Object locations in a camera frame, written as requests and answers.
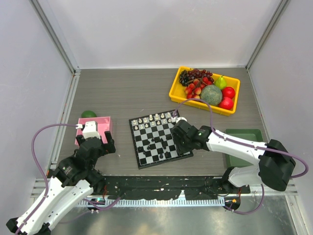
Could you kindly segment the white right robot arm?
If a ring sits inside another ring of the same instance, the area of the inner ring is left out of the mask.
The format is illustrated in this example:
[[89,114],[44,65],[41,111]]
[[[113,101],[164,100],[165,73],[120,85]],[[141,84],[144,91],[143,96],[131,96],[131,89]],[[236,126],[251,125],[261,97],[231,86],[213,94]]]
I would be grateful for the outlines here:
[[209,126],[197,129],[182,117],[176,119],[171,132],[179,154],[202,149],[221,152],[250,163],[245,167],[229,167],[225,171],[221,187],[227,193],[253,184],[285,191],[295,168],[295,161],[276,140],[269,143],[248,141]]

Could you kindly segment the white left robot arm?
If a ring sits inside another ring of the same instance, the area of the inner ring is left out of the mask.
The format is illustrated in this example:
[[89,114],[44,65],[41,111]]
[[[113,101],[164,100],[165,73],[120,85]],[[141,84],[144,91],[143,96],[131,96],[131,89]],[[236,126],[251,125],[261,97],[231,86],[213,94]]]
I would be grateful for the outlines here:
[[98,158],[115,153],[114,140],[106,131],[101,138],[83,139],[74,154],[61,160],[53,171],[48,187],[20,217],[6,223],[16,235],[49,235],[61,218],[88,195],[105,190],[105,178],[94,167]]

